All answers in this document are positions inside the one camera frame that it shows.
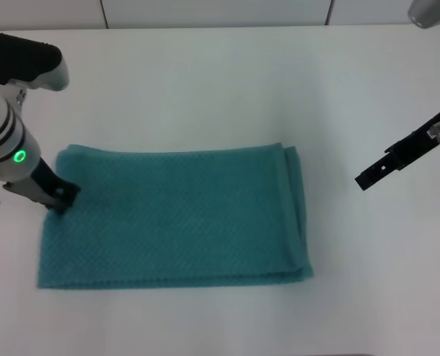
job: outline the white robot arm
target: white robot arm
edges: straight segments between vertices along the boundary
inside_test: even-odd
[[[26,88],[62,90],[69,83],[60,50],[0,33],[0,85],[16,85],[14,102],[0,94],[0,180],[4,188],[58,212],[69,208],[79,187],[52,172],[20,118]]]

